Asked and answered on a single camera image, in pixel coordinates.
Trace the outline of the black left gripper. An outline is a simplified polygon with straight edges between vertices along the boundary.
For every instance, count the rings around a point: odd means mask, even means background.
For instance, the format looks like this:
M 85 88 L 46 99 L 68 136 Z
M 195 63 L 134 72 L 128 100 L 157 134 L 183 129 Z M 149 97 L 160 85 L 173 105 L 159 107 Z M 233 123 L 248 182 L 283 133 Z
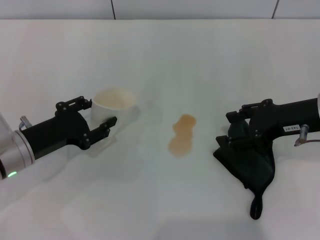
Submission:
M 111 128 L 118 121 L 116 116 L 107 119 L 97 128 L 90 130 L 87 121 L 79 111 L 92 107 L 92 100 L 83 96 L 58 102 L 53 118 L 33 125 L 22 131 L 37 160 L 67 145 L 82 150 L 109 137 Z

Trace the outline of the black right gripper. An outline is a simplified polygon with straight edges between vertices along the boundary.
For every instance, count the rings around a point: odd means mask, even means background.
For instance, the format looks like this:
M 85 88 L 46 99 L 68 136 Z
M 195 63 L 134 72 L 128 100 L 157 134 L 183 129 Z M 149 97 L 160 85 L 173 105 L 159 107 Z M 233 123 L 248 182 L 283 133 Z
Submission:
M 318 99 L 312 98 L 286 104 L 274 104 L 271 98 L 258 103 L 244 104 L 239 111 L 226 113 L 229 123 L 250 119 L 249 134 L 243 137 L 217 136 L 221 148 L 235 151 L 267 149 L 272 141 L 284 136 L 296 135 L 303 125 L 310 133 L 320 130 Z

